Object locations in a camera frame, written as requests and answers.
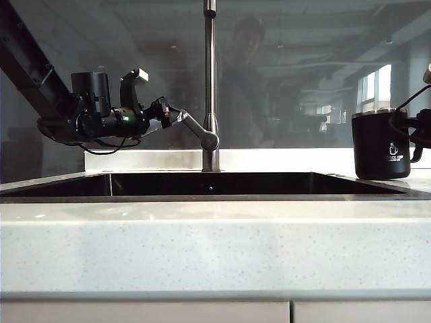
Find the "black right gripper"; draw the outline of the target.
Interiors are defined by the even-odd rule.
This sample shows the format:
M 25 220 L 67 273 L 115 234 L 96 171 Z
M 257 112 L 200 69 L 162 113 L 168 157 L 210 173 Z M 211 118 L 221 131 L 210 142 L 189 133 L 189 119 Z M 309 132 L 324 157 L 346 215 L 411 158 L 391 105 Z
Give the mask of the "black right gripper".
M 408 139 L 412 143 L 419 143 L 422 147 L 430 148 L 430 117 L 431 111 L 429 108 L 422 109 L 417 117 L 407 117 L 405 119 L 405 128 L 415 128 L 412 134 L 408 135 Z

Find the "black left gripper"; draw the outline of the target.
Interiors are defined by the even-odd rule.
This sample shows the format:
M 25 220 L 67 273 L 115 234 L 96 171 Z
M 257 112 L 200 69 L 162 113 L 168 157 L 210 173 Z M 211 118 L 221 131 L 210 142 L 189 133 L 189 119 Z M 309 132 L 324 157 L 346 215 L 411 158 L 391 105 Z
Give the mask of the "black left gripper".
M 187 119 L 187 111 L 169 106 L 164 96 L 152 102 L 149 108 L 144 108 L 143 104 L 138 104 L 137 109 L 115 108 L 114 115 L 116 122 L 113 135 L 148 135 L 160 129 L 173 127 Z

